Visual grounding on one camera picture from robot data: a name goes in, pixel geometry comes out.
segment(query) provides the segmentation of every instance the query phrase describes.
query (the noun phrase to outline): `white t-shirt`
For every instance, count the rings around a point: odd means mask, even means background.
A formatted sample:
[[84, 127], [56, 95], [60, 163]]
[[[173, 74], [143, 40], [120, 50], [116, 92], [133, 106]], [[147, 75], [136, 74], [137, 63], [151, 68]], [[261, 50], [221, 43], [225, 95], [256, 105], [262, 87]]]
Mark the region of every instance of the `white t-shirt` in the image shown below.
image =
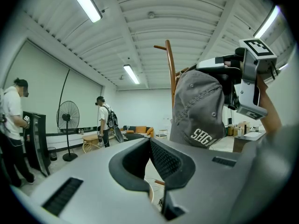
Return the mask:
[[[109, 111], [111, 111], [111, 107], [110, 105], [108, 105], [107, 103], [104, 104], [104, 106], [106, 106], [108, 108]], [[105, 107], [100, 107], [100, 122], [101, 122], [101, 119], [105, 120], [105, 126], [104, 126], [104, 129], [103, 130], [107, 130], [108, 129], [108, 126], [107, 126], [107, 120], [108, 120], [108, 110], [105, 108]]]
[[23, 112], [21, 98], [14, 86], [10, 86], [4, 91], [2, 108], [7, 121], [5, 123], [6, 128], [0, 125], [1, 132], [11, 139], [20, 140], [20, 128], [14, 124], [12, 116], [19, 115], [22, 118]]

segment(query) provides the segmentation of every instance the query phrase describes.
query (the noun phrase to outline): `fan base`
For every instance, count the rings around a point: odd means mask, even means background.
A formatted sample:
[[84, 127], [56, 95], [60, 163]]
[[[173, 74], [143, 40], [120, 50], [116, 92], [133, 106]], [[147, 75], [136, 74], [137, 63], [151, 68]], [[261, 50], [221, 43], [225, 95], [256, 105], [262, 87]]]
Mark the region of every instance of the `fan base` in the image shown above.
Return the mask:
[[76, 155], [76, 154], [64, 154], [63, 156], [62, 156], [62, 159], [64, 160], [64, 161], [67, 161], [67, 162], [70, 162], [70, 161], [73, 161], [75, 158], [77, 158], [78, 157], [78, 155]]

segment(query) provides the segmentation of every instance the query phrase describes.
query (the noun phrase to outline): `sofa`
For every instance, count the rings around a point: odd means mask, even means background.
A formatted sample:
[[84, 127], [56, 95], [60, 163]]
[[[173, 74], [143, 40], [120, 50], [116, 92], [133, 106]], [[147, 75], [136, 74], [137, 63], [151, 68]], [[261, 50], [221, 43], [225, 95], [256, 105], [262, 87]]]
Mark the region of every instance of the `sofa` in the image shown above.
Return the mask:
[[154, 128], [146, 126], [127, 126], [125, 125], [120, 131], [127, 131], [127, 133], [147, 134], [151, 138], [154, 137]]

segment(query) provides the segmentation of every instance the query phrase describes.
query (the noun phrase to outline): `black pants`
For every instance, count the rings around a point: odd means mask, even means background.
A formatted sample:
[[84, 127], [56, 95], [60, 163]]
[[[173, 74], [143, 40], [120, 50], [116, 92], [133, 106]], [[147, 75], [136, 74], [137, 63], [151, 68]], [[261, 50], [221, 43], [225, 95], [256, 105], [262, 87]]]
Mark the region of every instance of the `black pants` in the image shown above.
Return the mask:
[[109, 129], [106, 129], [103, 131], [103, 141], [105, 144], [105, 147], [110, 147], [109, 144]]
[[20, 140], [13, 140], [0, 132], [0, 147], [3, 152], [3, 161], [6, 171], [14, 186], [21, 186], [21, 180], [14, 168], [14, 165], [28, 181], [33, 182], [34, 176], [29, 172], [23, 156], [23, 145]]

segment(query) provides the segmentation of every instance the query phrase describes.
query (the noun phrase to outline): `gray baseball cap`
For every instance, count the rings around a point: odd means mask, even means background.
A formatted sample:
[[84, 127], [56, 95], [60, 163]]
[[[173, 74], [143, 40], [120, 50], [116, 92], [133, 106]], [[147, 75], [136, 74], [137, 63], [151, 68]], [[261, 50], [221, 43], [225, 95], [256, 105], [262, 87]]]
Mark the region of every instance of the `gray baseball cap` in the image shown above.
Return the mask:
[[208, 148], [225, 136], [224, 94], [219, 81], [200, 71], [187, 71], [175, 91], [170, 140]]

